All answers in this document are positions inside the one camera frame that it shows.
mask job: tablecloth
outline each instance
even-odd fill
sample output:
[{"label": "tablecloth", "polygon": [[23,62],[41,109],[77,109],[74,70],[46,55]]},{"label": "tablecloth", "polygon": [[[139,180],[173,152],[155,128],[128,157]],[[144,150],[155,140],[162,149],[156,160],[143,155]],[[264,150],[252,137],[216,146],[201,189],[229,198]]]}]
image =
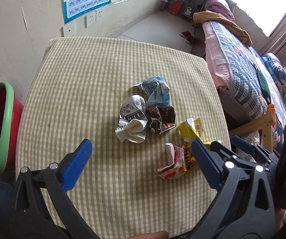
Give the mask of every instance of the tablecloth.
[{"label": "tablecloth", "polygon": [[[163,180],[165,143],[181,146],[178,128],[161,135],[147,132],[141,144],[121,143],[115,128],[121,103],[146,94],[132,85],[162,76],[170,87],[176,124],[200,117],[203,140],[221,139],[230,148],[223,110],[206,62],[185,52],[136,41],[57,38],[49,42],[20,121],[16,174],[60,162],[87,138],[93,155],[68,196],[100,238],[128,238],[167,230],[190,231],[216,191],[199,168],[179,179]],[[45,201],[61,224],[51,200]]]}]

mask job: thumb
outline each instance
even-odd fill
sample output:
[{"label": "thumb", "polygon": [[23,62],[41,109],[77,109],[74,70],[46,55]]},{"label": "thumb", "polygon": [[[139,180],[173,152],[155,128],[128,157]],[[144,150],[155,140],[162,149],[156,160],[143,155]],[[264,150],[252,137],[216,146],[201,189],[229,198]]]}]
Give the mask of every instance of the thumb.
[{"label": "thumb", "polygon": [[160,231],[157,233],[136,235],[129,239],[168,239],[168,236],[169,236],[168,232]]}]

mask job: brown blanket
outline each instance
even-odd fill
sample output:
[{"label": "brown blanket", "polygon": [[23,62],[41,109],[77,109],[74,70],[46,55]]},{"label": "brown blanket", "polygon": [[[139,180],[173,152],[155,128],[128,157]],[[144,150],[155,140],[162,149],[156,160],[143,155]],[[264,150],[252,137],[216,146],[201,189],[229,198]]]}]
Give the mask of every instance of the brown blanket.
[{"label": "brown blanket", "polygon": [[200,13],[194,13],[193,19],[195,23],[204,23],[208,21],[216,21],[222,23],[231,33],[233,33],[238,39],[246,46],[250,47],[253,43],[248,33],[239,28],[235,22],[226,19],[222,14],[205,11]]}]

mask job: wall socket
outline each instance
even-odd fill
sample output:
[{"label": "wall socket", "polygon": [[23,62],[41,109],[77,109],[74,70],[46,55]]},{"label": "wall socket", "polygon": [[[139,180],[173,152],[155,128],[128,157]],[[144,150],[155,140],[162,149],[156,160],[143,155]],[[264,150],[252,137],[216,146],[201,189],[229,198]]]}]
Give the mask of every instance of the wall socket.
[{"label": "wall socket", "polygon": [[97,11],[96,11],[96,21],[102,19],[104,16],[104,10],[103,8],[99,8]]},{"label": "wall socket", "polygon": [[96,11],[89,13],[85,17],[85,28],[96,22]]},{"label": "wall socket", "polygon": [[75,29],[75,21],[72,21],[68,24],[65,24],[62,27],[62,35],[63,37],[72,37],[76,33]]}]

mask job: person's leg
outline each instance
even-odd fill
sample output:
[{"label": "person's leg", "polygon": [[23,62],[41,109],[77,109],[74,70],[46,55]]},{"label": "person's leg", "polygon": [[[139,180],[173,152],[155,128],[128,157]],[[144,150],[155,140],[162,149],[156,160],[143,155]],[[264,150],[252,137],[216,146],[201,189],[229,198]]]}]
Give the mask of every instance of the person's leg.
[{"label": "person's leg", "polygon": [[0,181],[0,222],[8,227],[10,214],[11,214],[11,202],[14,187],[9,184]]}]

